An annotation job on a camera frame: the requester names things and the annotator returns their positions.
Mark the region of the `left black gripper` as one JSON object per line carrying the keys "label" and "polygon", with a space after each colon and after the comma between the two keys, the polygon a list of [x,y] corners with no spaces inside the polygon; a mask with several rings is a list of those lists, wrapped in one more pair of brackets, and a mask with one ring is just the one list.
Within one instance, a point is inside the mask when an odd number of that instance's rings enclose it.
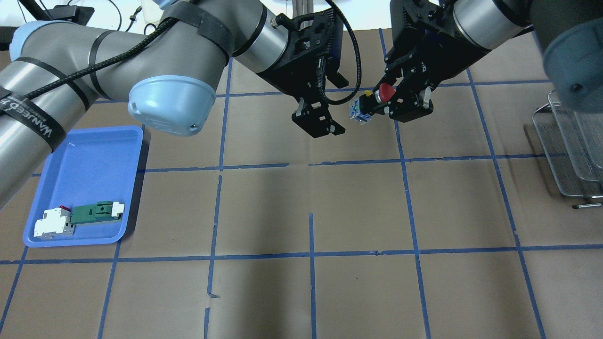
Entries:
{"label": "left black gripper", "polygon": [[[280,58],[259,77],[280,92],[299,101],[291,120],[313,138],[341,135],[345,128],[333,120],[329,105],[319,92],[319,79],[325,76],[335,88],[349,86],[338,70],[344,25],[333,10],[324,10],[290,19],[278,14],[274,20],[287,33]],[[312,107],[308,102],[319,102]]]}

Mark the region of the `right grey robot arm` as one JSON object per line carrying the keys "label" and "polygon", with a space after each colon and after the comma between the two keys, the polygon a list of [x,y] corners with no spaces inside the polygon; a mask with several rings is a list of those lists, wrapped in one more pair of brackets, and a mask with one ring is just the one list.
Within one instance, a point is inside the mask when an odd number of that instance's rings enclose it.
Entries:
{"label": "right grey robot arm", "polygon": [[409,122],[431,114],[431,93],[502,46],[534,32],[558,98],[602,112],[600,0],[392,0],[393,46],[383,78],[394,94],[371,110]]}

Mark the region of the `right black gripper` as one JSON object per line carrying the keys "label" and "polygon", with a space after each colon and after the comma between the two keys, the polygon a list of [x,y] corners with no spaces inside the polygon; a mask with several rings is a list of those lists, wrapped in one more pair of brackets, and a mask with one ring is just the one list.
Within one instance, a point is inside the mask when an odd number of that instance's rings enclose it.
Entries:
{"label": "right black gripper", "polygon": [[410,122],[434,111],[432,89],[472,64],[472,43],[454,21],[456,0],[391,0],[392,48],[375,85],[396,85],[386,116]]}

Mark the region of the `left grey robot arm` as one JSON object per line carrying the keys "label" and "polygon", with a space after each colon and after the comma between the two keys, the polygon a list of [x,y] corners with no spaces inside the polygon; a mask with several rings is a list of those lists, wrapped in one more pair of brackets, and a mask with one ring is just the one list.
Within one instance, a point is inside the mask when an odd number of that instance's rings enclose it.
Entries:
{"label": "left grey robot arm", "polygon": [[126,102],[136,120],[179,137],[196,135],[231,60],[292,96],[292,120],[311,137],[340,135],[325,82],[338,72],[343,24],[332,7],[274,15],[259,0],[160,0],[145,36],[68,21],[17,28],[1,71],[1,206],[56,151],[99,98]]}

